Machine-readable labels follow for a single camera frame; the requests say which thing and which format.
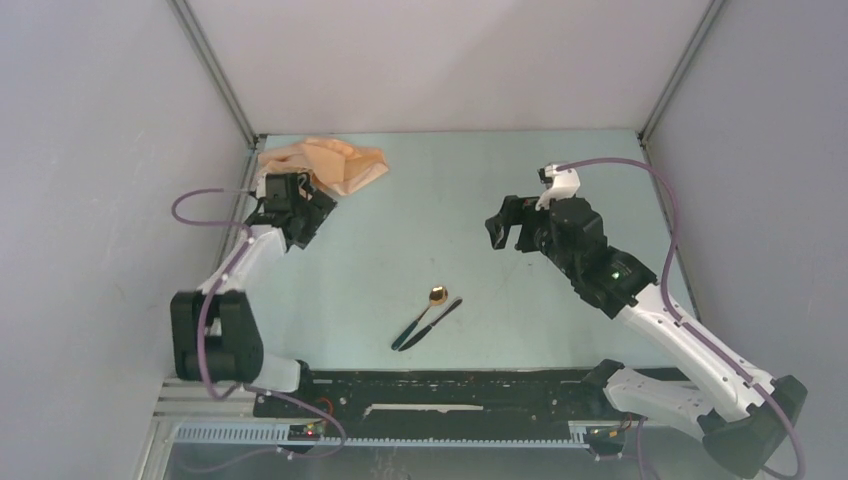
white wall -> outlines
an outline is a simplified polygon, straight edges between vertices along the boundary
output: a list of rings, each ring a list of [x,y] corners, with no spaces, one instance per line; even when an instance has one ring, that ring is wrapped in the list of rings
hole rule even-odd
[[[0,71],[0,478],[128,478],[246,148],[164,0],[6,0]]]
[[[709,0],[190,2],[260,133],[641,128]]]
[[[651,139],[704,322],[810,390],[812,480],[845,477],[846,25],[844,0],[730,2]]]

knife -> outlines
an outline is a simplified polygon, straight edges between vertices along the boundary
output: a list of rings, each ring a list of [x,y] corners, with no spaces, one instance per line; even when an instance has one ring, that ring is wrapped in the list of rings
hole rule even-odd
[[[424,338],[424,336],[430,333],[430,330],[432,330],[433,327],[438,325],[443,318],[445,318],[450,312],[456,310],[456,307],[460,306],[461,304],[462,298],[457,298],[456,300],[454,300],[453,303],[451,303],[450,306],[446,308],[441,315],[436,317],[436,319],[430,322],[429,325],[422,328],[421,331],[416,333],[414,337],[410,338],[408,342],[404,343],[403,346],[398,349],[398,351],[402,352],[404,350],[409,350],[410,348],[412,348],[416,343],[420,342],[421,339]]]

black handle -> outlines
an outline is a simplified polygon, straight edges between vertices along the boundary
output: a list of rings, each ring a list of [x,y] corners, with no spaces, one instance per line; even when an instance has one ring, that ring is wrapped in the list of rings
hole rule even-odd
[[[398,335],[397,340],[395,340],[395,342],[392,344],[392,350],[397,350],[398,348],[400,348],[401,345],[403,345],[403,342],[406,340],[406,338],[409,337],[412,331],[415,330],[415,327],[418,326],[419,320],[421,320],[421,317],[418,317],[413,320],[412,323],[410,323],[409,326],[406,327],[406,330],[404,330],[403,333]]]
[[[404,350],[409,350],[410,348],[412,348],[416,343],[420,342],[422,338],[424,338],[428,333],[430,333],[430,330],[432,330],[433,327],[438,325],[438,323],[443,318],[445,318],[450,312],[456,310],[456,307],[460,306],[461,304],[462,304],[461,298],[457,298],[456,300],[454,300],[453,303],[451,303],[450,306],[448,308],[446,308],[445,311],[442,312],[441,315],[439,315],[438,317],[436,317],[435,320],[430,322],[430,325],[427,325],[426,327],[421,329],[420,332],[416,333],[414,337],[409,339],[409,341],[406,342],[405,344],[403,344],[403,346],[400,347],[400,349],[398,349],[398,350],[403,352]]]

fabric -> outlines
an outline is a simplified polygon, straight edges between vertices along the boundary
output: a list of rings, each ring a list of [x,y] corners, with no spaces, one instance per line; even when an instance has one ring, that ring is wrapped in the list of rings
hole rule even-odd
[[[259,154],[257,181],[268,173],[310,172],[313,185],[350,195],[389,171],[383,151],[334,138],[308,137]]]

light blue tabletop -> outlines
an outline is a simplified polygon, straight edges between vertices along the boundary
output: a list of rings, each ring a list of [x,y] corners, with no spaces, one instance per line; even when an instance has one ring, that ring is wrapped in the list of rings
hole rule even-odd
[[[274,318],[267,349],[315,369],[532,369],[671,362],[646,340],[584,304],[539,253],[494,251],[483,226],[506,195],[539,195],[536,170],[601,156],[643,160],[634,132],[337,135],[382,148],[390,171],[339,198],[305,251],[292,250],[256,291],[254,314]],[[266,149],[301,136],[272,136]],[[653,183],[622,165],[580,170],[610,244],[659,275],[669,235]],[[464,303],[414,348],[389,345],[443,284]],[[671,292],[691,305],[675,265]],[[431,309],[422,322],[442,309]]]

